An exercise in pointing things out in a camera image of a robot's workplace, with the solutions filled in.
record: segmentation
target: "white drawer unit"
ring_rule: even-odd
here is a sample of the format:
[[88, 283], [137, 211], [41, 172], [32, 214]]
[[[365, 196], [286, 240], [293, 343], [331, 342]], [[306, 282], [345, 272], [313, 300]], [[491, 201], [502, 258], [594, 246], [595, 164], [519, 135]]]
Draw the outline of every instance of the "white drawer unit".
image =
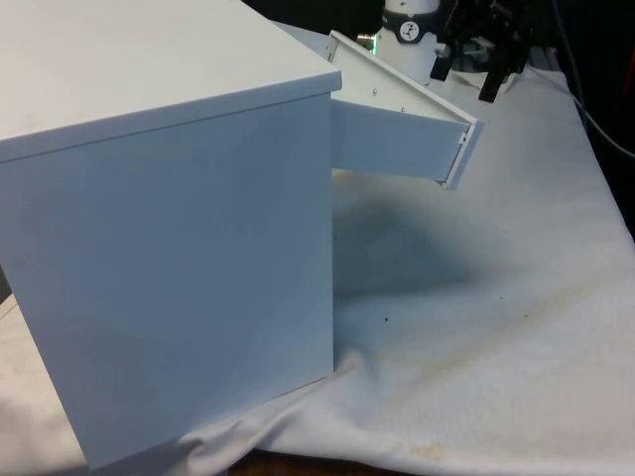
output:
[[92, 468], [328, 375], [331, 166], [447, 183], [475, 137], [237, 0], [2, 10], [0, 263]]

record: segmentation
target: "stain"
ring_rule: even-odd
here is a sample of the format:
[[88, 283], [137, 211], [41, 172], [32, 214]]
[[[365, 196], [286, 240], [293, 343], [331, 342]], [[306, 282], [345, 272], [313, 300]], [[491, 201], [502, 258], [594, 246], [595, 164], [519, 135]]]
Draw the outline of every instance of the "stain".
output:
[[413, 446], [410, 453], [420, 458], [440, 463], [445, 460], [445, 446], [440, 443], [429, 444], [428, 446]]

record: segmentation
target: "cabinet top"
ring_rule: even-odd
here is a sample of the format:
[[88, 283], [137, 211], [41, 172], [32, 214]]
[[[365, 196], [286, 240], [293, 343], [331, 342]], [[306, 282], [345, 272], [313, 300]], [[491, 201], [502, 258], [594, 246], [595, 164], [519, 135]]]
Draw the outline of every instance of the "cabinet top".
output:
[[239, 0], [6, 0], [0, 163], [339, 89]]

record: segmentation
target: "white tablecloth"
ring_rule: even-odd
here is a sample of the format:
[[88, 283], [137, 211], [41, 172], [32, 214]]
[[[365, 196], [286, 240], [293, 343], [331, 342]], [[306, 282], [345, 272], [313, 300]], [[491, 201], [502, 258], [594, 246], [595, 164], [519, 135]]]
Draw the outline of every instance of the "white tablecloth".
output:
[[[635, 473], [633, 242], [571, 99], [530, 71], [494, 105], [434, 88], [485, 122], [457, 192], [335, 176], [334, 375], [99, 474], [208, 475], [253, 447], [428, 475]], [[11, 298], [0, 316], [0, 474], [85, 474]]]

